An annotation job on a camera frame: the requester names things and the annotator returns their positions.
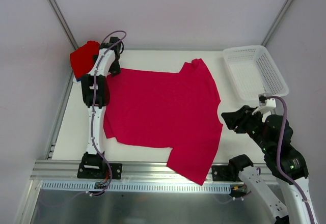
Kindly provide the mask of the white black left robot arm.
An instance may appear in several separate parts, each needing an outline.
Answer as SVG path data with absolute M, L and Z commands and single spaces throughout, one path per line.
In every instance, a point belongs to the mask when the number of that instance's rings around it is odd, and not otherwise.
M 110 176 L 104 160 L 103 123 L 106 106 L 110 102 L 110 92 L 106 77 L 120 73 L 119 59 L 122 40 L 110 37 L 109 42 L 99 45 L 99 54 L 93 68 L 81 77 L 83 102 L 89 118 L 89 136 L 86 152 L 81 158 L 77 177 L 79 179 L 104 179 Z

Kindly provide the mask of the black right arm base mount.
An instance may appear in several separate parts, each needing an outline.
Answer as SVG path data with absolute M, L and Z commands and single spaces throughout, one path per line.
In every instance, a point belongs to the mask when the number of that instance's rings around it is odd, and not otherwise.
M 213 165 L 211 167 L 214 182 L 240 182 L 238 173 L 237 168 L 229 165 Z

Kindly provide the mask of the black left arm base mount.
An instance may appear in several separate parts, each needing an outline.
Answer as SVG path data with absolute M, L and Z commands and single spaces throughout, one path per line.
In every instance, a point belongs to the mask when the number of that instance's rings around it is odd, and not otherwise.
M 79 164 L 77 171 L 77 178 L 79 179 L 112 179 L 120 180 L 122 173 L 122 164 L 120 163 L 110 163 L 111 171 L 109 170 L 106 163 L 101 164 L 100 166 L 95 165 L 84 165 Z

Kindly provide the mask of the crimson pink t-shirt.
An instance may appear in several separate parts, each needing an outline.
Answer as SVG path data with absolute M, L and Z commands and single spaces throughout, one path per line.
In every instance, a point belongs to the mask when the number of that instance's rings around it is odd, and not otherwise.
M 140 147 L 170 148 L 167 167 L 202 185 L 219 148 L 223 125 L 215 81 L 202 59 L 177 73 L 123 68 L 106 79 L 107 138 Z

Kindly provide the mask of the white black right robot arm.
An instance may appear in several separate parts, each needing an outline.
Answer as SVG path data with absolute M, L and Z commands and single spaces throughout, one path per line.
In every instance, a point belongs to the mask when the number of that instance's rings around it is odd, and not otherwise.
M 309 172 L 303 155 L 291 145 L 293 130 L 286 115 L 268 115 L 267 105 L 247 105 L 222 113 L 229 130 L 247 134 L 261 149 L 267 168 L 275 177 L 285 200 L 282 203 L 263 182 L 258 169 L 245 154 L 229 160 L 228 178 L 242 181 L 262 204 L 272 223 L 317 223 L 310 198 Z

